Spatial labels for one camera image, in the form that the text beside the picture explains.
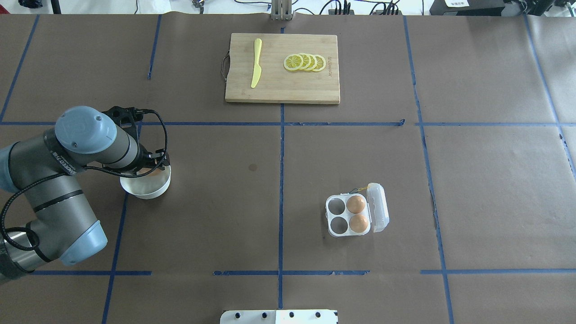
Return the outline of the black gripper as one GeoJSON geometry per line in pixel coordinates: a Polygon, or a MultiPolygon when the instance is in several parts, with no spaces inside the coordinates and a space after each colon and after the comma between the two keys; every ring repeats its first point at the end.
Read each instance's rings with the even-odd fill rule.
{"type": "Polygon", "coordinates": [[[135,167],[132,169],[132,173],[140,175],[155,170],[163,171],[170,165],[171,162],[166,148],[150,151],[143,145],[139,145],[139,153],[136,156],[135,167]]]}

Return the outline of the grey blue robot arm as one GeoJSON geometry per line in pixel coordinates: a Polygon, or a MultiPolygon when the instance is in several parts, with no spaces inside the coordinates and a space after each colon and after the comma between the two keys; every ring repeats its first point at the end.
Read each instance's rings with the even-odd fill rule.
{"type": "Polygon", "coordinates": [[[1,150],[1,283],[55,260],[78,264],[107,236],[77,180],[85,171],[144,178],[169,166],[167,128],[153,109],[79,105],[41,135],[1,150]]]}

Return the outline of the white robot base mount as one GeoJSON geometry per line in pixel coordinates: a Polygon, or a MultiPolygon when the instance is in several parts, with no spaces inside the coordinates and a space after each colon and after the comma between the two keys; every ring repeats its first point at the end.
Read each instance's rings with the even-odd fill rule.
{"type": "Polygon", "coordinates": [[[229,310],[223,312],[220,324],[338,324],[337,310],[229,310]]]}

